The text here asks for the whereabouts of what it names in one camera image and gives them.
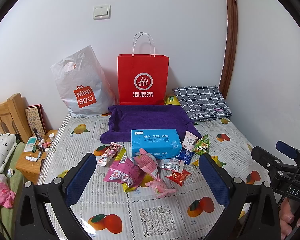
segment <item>nightstand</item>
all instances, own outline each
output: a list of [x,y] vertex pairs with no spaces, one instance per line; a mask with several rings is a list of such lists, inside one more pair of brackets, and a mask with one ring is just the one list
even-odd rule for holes
[[[56,135],[57,132],[58,132],[58,130],[48,131],[47,134],[43,137],[44,140],[46,142],[50,142],[51,140],[49,138],[49,135],[51,133],[54,133]],[[32,153],[32,152],[23,152],[23,153],[21,153],[15,168],[17,170],[21,171],[22,175],[25,176],[25,178],[27,180],[33,182],[34,184],[37,184],[39,174],[40,174],[41,161],[46,158],[47,154],[45,152],[42,153],[42,156],[41,156],[40,160],[38,160],[37,162],[32,162],[33,167],[32,167],[31,161],[26,160],[26,156],[30,156],[30,154],[33,157],[37,157],[39,152],[36,151],[35,153]]]

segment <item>purple towel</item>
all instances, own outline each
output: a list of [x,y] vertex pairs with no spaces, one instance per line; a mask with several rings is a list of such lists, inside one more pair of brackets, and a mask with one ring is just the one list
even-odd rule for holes
[[108,108],[111,113],[109,130],[101,135],[101,142],[130,142],[133,129],[176,129],[180,141],[183,141],[186,131],[197,137],[200,133],[194,127],[181,106],[129,106],[115,105]]

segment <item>red snack packet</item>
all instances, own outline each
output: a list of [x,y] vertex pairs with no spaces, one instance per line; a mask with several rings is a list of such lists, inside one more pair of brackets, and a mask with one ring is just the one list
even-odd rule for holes
[[170,175],[165,176],[165,177],[168,179],[171,179],[175,183],[178,183],[180,186],[182,186],[186,177],[189,175],[191,175],[191,173],[189,171],[186,171],[185,169],[183,169],[182,174],[173,171]]

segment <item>tissue box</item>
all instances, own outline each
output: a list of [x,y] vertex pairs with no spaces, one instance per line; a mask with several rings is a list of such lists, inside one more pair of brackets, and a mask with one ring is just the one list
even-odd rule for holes
[[143,148],[157,159],[174,158],[182,148],[176,129],[131,130],[132,157]]

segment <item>white pillow with black pattern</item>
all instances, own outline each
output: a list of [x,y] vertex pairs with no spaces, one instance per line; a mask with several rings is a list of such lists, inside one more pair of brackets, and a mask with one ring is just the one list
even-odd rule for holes
[[18,135],[10,133],[0,134],[0,173],[3,172],[7,161],[18,145],[20,141],[18,137]]

